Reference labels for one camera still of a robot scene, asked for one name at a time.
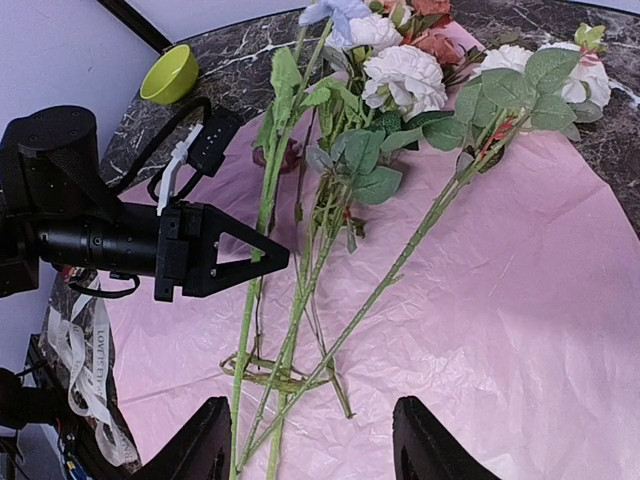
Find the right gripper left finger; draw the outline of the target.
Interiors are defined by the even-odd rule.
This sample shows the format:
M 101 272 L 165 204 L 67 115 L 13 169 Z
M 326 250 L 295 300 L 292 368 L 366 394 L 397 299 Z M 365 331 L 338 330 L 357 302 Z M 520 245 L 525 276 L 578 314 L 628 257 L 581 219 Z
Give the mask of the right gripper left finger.
M 137 472 L 137 478 L 227 480 L 231 470 L 231 440 L 228 400 L 211 397 Z

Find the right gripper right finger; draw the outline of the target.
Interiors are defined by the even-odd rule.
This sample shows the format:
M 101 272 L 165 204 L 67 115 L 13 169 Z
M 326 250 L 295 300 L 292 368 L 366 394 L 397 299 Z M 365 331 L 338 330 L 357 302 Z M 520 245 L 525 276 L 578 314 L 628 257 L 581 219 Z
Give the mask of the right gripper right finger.
M 395 404 L 393 457 L 396 479 L 499 479 L 416 396 L 401 397 Z

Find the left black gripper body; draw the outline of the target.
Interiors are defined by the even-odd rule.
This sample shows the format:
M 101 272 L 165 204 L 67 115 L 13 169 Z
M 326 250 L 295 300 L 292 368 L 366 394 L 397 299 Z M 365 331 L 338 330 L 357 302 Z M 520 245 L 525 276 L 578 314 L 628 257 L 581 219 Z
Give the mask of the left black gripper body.
M 90 216 L 35 224 L 36 251 L 58 266 L 106 271 L 155 280 L 154 298 L 205 295 L 205 270 L 198 256 L 205 246 L 205 206 L 179 203 L 161 215 L 151 205 L 127 203 L 114 223 Z

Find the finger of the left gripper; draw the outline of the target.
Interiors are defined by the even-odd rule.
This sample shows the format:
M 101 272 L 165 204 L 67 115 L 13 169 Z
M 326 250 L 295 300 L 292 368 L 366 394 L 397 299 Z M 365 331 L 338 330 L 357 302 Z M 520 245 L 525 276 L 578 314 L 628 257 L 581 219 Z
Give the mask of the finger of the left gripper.
M 199 295 L 209 296 L 285 269 L 290 251 L 222 210 L 204 206 Z

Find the mauve rose stem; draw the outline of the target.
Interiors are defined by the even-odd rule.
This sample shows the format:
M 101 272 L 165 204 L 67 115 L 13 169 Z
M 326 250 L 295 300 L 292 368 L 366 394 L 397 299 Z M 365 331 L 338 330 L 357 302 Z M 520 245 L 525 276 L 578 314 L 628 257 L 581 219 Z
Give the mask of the mauve rose stem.
M 301 148 L 302 145 L 295 139 L 288 139 L 288 144 L 284 150 L 282 161 L 280 163 L 279 175 L 289 174 L 299 166 L 302 159 Z M 265 170 L 257 222 L 257 226 L 260 229 L 265 229 L 268 216 L 273 210 L 273 207 L 270 207 L 270 210 L 267 210 L 267 205 L 269 202 L 275 202 L 277 181 L 274 176 L 268 172 L 267 160 L 262 146 L 254 147 L 252 160 L 255 165 L 262 167 Z

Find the white rose stem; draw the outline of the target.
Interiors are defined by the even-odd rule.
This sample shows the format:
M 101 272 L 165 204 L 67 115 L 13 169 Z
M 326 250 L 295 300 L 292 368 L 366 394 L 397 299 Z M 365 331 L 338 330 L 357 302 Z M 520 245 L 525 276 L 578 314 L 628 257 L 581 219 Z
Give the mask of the white rose stem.
M 388 273 L 365 301 L 371 308 L 384 290 L 401 277 L 401 268 L 461 189 L 488 171 L 521 132 L 558 131 L 579 136 L 581 123 L 598 120 L 611 94 L 600 55 L 603 26 L 581 25 L 571 41 L 546 44 L 534 51 L 502 37 L 485 49 L 486 57 L 463 83 L 447 91 L 444 114 L 422 128 L 419 143 L 448 152 L 459 150 L 456 169 Z M 246 298 L 242 337 L 259 341 L 260 281 L 252 281 Z M 322 346 L 322 358 L 335 348 Z M 312 373 L 318 371 L 320 364 Z
M 294 235 L 302 252 L 294 260 L 295 287 L 288 330 L 274 360 L 263 359 L 258 340 L 242 337 L 235 357 L 234 383 L 259 384 L 265 399 L 275 399 L 270 425 L 259 406 L 243 448 L 234 448 L 231 475 L 238 478 L 263 445 L 270 447 L 267 475 L 275 478 L 284 421 L 290 403 L 308 390 L 334 386 L 346 416 L 352 409 L 339 384 L 335 364 L 324 355 L 311 374 L 293 366 L 300 323 L 308 319 L 317 342 L 324 339 L 315 292 L 335 241 L 344 237 L 354 251 L 364 235 L 365 221 L 354 205 L 375 206 L 396 194 L 402 176 L 391 166 L 393 155 L 417 145 L 422 128 L 444 114 L 447 87 L 436 58 L 411 45 L 392 22 L 373 13 L 365 1 L 317 1 L 300 15 L 302 30 L 322 23 L 323 31 L 306 67 L 299 48 L 284 47 L 272 59 L 270 83 L 274 99 L 266 110 L 255 141 L 262 146 L 268 172 L 276 184 L 269 202 L 266 228 L 276 222 L 280 163 L 288 139 L 302 145 L 300 172 L 315 171 L 318 184 L 310 204 L 294 204 Z

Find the pink wrapping paper sheet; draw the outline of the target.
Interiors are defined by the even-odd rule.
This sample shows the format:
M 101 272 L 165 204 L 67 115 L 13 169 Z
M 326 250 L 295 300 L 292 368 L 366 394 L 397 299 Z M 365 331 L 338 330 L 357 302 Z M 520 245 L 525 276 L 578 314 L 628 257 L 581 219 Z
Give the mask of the pink wrapping paper sheet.
M 278 479 L 393 479 L 391 415 L 417 396 L 503 479 L 639 479 L 639 238 L 614 191 L 639 194 L 639 109 L 614 90 L 574 147 L 527 133 L 461 191 L 336 355 L 330 384 L 288 413 Z M 349 254 L 336 241 L 315 301 L 327 349 L 454 171 L 456 153 L 400 157 L 404 179 Z M 238 349 L 247 287 L 107 303 L 119 408 L 143 464 L 210 396 Z

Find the peach and orange flower stem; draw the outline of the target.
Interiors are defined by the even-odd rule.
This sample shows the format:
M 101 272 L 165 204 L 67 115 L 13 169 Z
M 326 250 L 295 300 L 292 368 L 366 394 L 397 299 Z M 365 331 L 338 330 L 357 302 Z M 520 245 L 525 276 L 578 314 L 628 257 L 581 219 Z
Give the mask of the peach and orange flower stem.
M 486 57 L 483 47 L 465 47 L 455 41 L 445 27 L 453 21 L 449 0 L 365 1 L 373 13 L 388 18 L 403 37 L 402 45 L 411 45 L 436 58 L 447 87 L 463 83 L 471 69 Z

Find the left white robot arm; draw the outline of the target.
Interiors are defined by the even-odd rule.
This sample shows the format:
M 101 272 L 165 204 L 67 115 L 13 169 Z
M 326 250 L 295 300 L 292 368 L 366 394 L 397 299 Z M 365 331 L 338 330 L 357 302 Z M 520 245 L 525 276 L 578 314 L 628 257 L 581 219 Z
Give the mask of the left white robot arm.
M 173 149 L 152 179 L 149 205 L 121 192 L 190 113 L 203 120 Z M 88 109 L 63 105 L 12 120 L 1 140 L 1 293 L 39 286 L 39 265 L 59 271 L 105 271 L 154 297 L 175 291 L 204 298 L 284 269 L 289 252 L 250 226 L 187 195 L 217 173 L 242 119 L 204 97 L 188 102 L 153 137 L 115 185 L 99 173 L 97 121 Z

